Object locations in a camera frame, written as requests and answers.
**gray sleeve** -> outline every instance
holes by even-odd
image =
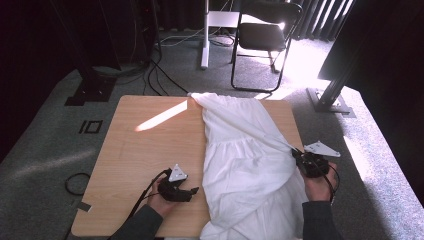
[[[330,202],[305,202],[303,207],[303,239],[343,239],[333,221]]]
[[[162,224],[163,218],[153,208],[144,205],[128,219],[111,237],[112,240],[151,240]]]

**white dress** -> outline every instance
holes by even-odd
[[[304,182],[291,146],[253,98],[192,93],[207,138],[203,188],[211,221],[201,239],[301,237]]]

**gray floor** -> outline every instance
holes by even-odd
[[[330,160],[338,164],[341,177],[333,205],[334,218],[346,239],[424,239],[424,210],[360,93],[349,88],[342,91],[356,118],[317,113],[310,103],[305,88],[324,89],[328,84],[328,81],[316,79],[316,74],[331,44],[294,41],[283,83],[271,96],[231,88],[228,64],[231,47],[211,45],[209,68],[201,70],[201,48],[201,42],[194,40],[173,47],[164,46],[159,66],[189,92],[287,100],[292,104],[304,144],[319,140],[341,153],[341,158]],[[255,66],[258,64],[252,59],[248,61]],[[271,78],[277,77],[268,67],[246,73],[252,68],[245,64],[248,63],[241,66],[240,76],[245,76],[250,83],[266,85],[272,82]],[[150,79],[159,90],[154,74]],[[185,96],[184,91],[160,72],[159,81],[169,95]],[[74,94],[79,82],[77,71],[73,71],[57,84],[32,124],[0,165],[1,240],[80,239],[72,234],[67,237],[81,197],[65,190],[66,179],[75,173],[92,172],[121,96],[156,95],[149,87],[144,90],[146,84],[142,75],[122,77],[109,102],[64,107],[67,97]],[[99,133],[80,133],[84,121],[100,120],[103,125]],[[83,190],[86,181],[83,178],[76,180],[79,181],[73,182],[73,187]]]

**black chair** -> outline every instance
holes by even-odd
[[[245,22],[246,15],[255,17],[264,23]],[[233,54],[231,57],[231,86],[237,90],[266,92],[271,93],[278,89],[283,76],[284,65],[286,64],[287,55],[290,49],[292,34],[302,17],[302,7],[295,3],[286,2],[264,2],[257,1],[250,3],[242,8],[237,24],[236,38],[234,42]],[[284,28],[280,28],[279,24],[284,23]],[[271,67],[275,71],[274,63],[281,52],[285,51],[284,62],[277,86],[274,89],[258,89],[238,87],[234,83],[234,72],[236,67],[237,56],[255,57],[251,55],[237,54],[237,47],[240,45],[243,49],[267,51],[271,59]],[[271,52],[278,52],[278,56],[272,59]]]

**wooden tabletop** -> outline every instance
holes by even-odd
[[[287,141],[303,149],[291,106],[283,100],[261,100]],[[72,234],[110,236],[126,220],[151,180],[175,164],[188,174],[180,189],[200,187],[160,227],[160,237],[198,237],[209,221],[202,185],[205,157],[202,107],[188,97],[123,96],[112,119]]]

